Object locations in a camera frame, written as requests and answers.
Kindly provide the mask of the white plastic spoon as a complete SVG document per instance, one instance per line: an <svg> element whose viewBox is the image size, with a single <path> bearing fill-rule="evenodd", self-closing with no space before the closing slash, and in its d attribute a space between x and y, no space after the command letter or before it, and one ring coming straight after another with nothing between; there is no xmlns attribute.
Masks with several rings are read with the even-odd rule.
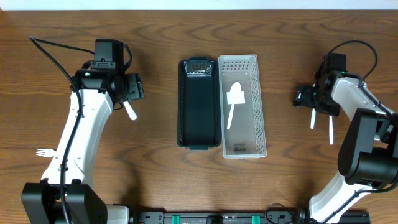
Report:
<svg viewBox="0 0 398 224"><path fill-rule="evenodd" d="M129 116L130 120L135 121L137 119L137 114L134 111L133 107L131 106L130 102L124 101L123 105L127 111L127 114Z"/></svg>
<svg viewBox="0 0 398 224"><path fill-rule="evenodd" d="M310 129L314 129L314 127L315 127L316 115L317 115L317 112L316 112L315 108L313 108L311 117L310 117Z"/></svg>
<svg viewBox="0 0 398 224"><path fill-rule="evenodd" d="M244 92L242 91L241 84L239 82L233 83L230 91L227 92L227 103L231 105L227 122L227 130L230 130L233 120L234 106L245 104Z"/></svg>
<svg viewBox="0 0 398 224"><path fill-rule="evenodd" d="M329 115L329 126L328 126L328 133L329 133L329 144L333 145L334 143L334 130L333 130L333 117Z"/></svg>

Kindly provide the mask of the clear white plastic basket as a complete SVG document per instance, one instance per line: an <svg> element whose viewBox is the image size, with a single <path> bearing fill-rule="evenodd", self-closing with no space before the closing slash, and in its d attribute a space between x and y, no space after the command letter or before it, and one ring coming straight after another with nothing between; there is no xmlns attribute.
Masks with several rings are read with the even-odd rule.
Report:
<svg viewBox="0 0 398 224"><path fill-rule="evenodd" d="M264 113L257 55L221 55L218 58L222 147L225 159L257 159L267 156ZM234 106L230 130L227 122L231 105L227 92L239 82L245 104Z"/></svg>

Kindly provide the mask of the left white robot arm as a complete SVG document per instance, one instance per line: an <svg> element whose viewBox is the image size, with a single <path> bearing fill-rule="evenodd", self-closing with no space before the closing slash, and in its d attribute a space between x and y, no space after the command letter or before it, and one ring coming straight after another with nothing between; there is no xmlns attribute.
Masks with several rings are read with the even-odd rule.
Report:
<svg viewBox="0 0 398 224"><path fill-rule="evenodd" d="M65 197L71 223L129 223L126 205L107 205L93 190L95 158L103 128L115 104L122 103L131 120L130 101L142 99L137 73L79 69L73 76L79 89L71 105L60 143L39 183L26 183L22 204L31 223L65 223Z"/></svg>

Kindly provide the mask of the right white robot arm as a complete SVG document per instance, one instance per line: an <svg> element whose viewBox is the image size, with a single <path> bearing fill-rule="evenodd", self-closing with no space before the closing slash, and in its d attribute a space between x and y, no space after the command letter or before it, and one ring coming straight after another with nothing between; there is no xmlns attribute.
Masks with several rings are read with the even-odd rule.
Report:
<svg viewBox="0 0 398 224"><path fill-rule="evenodd" d="M344 111L351 121L338 172L310 198L298 221L338 223L363 197L397 188L397 114L368 90L364 78L346 71L318 72L314 84L298 87L293 105L331 117Z"/></svg>

